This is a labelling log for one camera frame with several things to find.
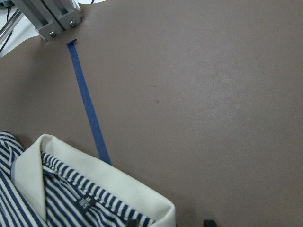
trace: screw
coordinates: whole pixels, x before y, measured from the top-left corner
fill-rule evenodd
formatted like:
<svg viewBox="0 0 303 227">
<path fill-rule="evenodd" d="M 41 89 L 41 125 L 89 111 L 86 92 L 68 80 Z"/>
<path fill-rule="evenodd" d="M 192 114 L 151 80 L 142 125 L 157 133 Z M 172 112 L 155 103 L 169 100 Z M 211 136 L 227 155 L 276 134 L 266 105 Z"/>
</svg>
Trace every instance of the screw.
<svg viewBox="0 0 303 227">
<path fill-rule="evenodd" d="M 76 22 L 74 22 L 74 21 L 70 21 L 69 23 L 68 23 L 68 25 L 69 25 L 69 27 L 75 27 L 77 24 L 76 24 Z"/>
<path fill-rule="evenodd" d="M 57 33 L 54 32 L 54 31 L 51 31 L 51 32 L 49 33 L 49 36 L 50 36 L 51 38 L 55 38 L 55 37 L 57 36 Z"/>
</svg>

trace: navy and white striped fabric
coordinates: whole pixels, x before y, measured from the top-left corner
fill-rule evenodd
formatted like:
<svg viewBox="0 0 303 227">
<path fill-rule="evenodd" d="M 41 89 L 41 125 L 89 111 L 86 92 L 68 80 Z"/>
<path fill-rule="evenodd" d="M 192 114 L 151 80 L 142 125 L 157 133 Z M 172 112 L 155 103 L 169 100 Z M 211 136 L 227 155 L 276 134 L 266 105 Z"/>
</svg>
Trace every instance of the navy and white striped fabric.
<svg viewBox="0 0 303 227">
<path fill-rule="evenodd" d="M 125 227 L 128 219 L 139 220 L 140 227 L 154 223 L 45 152 L 41 154 L 46 204 L 43 220 L 11 181 L 11 166 L 23 152 L 11 134 L 0 133 L 0 226 Z"/>
</svg>

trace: wire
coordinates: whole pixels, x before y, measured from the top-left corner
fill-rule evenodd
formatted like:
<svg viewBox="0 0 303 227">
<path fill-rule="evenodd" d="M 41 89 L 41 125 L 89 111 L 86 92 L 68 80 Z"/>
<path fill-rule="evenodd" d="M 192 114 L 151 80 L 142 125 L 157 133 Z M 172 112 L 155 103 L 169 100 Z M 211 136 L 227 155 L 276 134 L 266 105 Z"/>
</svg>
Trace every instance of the wire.
<svg viewBox="0 0 303 227">
<path fill-rule="evenodd" d="M 10 13 L 10 10 L 11 10 L 10 7 L 8 7 L 8 14 L 6 15 L 6 21 L 9 20 L 9 13 Z M 4 49 L 5 45 L 6 45 L 6 43 L 8 42 L 9 38 L 11 37 L 11 34 L 12 34 L 12 33 L 13 33 L 13 31 L 10 32 L 10 34 L 8 35 L 8 37 L 7 37 L 7 39 L 5 40 L 4 44 L 2 45 L 2 47 L 1 47 L 1 49 L 0 49 L 0 54 L 1 54 L 1 52 L 3 51 L 3 49 Z"/>
</svg>

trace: metal rod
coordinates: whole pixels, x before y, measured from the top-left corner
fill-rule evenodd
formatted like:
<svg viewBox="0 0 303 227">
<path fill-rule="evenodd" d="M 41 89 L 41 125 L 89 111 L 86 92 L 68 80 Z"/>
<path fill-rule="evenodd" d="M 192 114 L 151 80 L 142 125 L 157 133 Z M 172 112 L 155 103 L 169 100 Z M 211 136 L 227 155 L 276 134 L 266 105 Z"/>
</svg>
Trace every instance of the metal rod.
<svg viewBox="0 0 303 227">
<path fill-rule="evenodd" d="M 0 44 L 8 37 L 10 32 L 14 29 L 16 24 L 21 20 L 24 14 L 17 9 L 16 12 L 11 16 L 11 18 L 6 22 L 3 28 L 0 30 Z"/>
</svg>

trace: blue tape strip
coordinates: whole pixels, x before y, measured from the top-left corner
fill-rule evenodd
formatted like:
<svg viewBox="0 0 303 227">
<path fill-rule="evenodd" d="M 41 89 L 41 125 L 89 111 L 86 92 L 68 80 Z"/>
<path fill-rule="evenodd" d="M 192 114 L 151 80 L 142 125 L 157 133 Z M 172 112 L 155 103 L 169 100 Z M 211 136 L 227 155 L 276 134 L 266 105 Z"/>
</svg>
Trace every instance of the blue tape strip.
<svg viewBox="0 0 303 227">
<path fill-rule="evenodd" d="M 111 164 L 106 145 L 102 136 L 102 132 L 98 123 L 98 118 L 93 106 L 93 103 L 91 101 L 91 98 L 89 96 L 89 90 L 87 88 L 85 78 L 82 72 L 82 68 L 80 65 L 79 57 L 77 54 L 77 50 L 75 47 L 75 42 L 77 39 L 72 40 L 71 42 L 67 43 L 67 47 L 70 51 L 72 64 L 74 66 L 75 74 L 77 77 L 77 82 L 79 85 L 79 89 L 81 92 L 82 100 L 84 103 L 85 111 L 87 114 L 87 117 L 89 119 L 89 124 L 91 128 L 91 132 L 93 133 L 94 141 L 97 147 L 98 155 L 101 160 L 104 162 Z"/>
</svg>

